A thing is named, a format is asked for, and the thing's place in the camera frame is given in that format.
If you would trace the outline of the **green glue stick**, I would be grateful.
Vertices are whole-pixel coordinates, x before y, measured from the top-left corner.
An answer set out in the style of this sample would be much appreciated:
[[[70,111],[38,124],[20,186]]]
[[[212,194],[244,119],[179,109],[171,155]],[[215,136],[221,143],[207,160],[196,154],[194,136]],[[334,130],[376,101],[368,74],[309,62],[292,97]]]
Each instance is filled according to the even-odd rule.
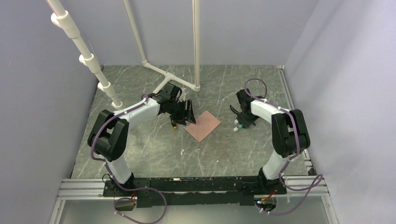
[[[243,128],[245,128],[245,126],[244,126],[243,124],[239,124],[238,126],[236,126],[236,127],[233,129],[233,131],[236,132],[236,131],[238,131],[238,130],[240,130],[240,129],[243,129]]]

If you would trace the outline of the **pink envelope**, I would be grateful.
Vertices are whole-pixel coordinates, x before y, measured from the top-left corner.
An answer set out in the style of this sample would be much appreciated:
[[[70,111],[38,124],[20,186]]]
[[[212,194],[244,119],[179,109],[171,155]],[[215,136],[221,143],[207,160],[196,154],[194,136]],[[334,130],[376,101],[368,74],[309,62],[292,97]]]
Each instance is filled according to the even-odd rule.
[[[221,124],[214,115],[204,111],[196,118],[196,124],[189,124],[185,130],[198,142],[206,138],[217,126]]]

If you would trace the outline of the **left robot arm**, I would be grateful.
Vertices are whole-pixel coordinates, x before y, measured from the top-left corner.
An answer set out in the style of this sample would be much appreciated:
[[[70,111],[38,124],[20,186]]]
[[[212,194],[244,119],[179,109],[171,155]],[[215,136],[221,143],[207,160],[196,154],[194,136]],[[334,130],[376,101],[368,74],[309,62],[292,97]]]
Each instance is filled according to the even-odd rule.
[[[196,123],[192,100],[184,99],[184,91],[171,83],[166,83],[158,93],[144,94],[141,101],[132,106],[114,112],[102,110],[97,116],[87,140],[90,156],[104,163],[122,196],[134,190],[134,174],[124,156],[129,131],[161,114],[169,115],[173,127]]]

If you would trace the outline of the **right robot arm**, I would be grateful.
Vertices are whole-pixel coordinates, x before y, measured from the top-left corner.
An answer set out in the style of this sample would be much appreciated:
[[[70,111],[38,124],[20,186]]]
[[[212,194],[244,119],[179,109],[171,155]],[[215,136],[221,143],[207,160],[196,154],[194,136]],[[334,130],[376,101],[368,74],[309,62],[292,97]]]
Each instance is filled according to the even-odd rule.
[[[236,93],[241,111],[236,111],[233,130],[255,125],[258,119],[263,119],[271,124],[273,152],[268,162],[259,170],[257,187],[264,194],[270,193],[279,182],[285,168],[302,151],[309,148],[311,141],[301,110],[287,110],[273,105],[267,99],[253,98],[249,89]]]

